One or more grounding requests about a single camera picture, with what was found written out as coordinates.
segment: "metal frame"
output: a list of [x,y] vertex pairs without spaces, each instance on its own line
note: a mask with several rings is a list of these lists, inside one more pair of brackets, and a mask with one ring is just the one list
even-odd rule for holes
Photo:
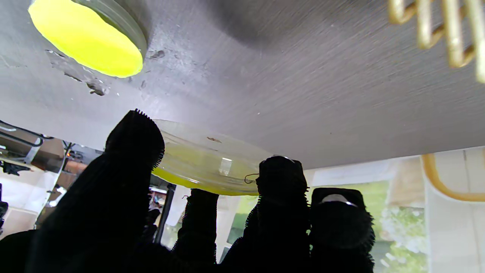
[[162,243],[163,230],[165,228],[165,223],[167,222],[168,213],[170,212],[170,207],[172,206],[172,200],[174,198],[175,188],[174,184],[168,183],[167,186],[167,198],[165,199],[165,204],[163,205],[162,214],[160,216],[160,221],[158,223],[157,233],[155,235],[155,243]]

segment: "petri dish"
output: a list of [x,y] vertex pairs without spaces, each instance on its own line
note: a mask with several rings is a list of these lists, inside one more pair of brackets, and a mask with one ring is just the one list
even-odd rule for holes
[[221,195],[257,195],[259,163],[272,154],[229,136],[154,120],[165,155],[153,174],[173,184]]
[[119,32],[123,33],[138,48],[145,58],[146,38],[138,23],[114,0],[73,0],[75,3],[95,11],[101,18]]

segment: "green foliage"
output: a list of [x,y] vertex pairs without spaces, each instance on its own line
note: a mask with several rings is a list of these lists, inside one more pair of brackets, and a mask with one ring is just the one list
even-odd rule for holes
[[424,253],[414,253],[394,243],[384,263],[388,265],[383,273],[426,273],[427,257]]

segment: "gold metal rod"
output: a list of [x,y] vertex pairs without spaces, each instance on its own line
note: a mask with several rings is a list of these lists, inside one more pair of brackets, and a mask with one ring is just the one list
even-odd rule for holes
[[485,83],[485,20],[480,0],[465,0],[476,55],[476,79]]

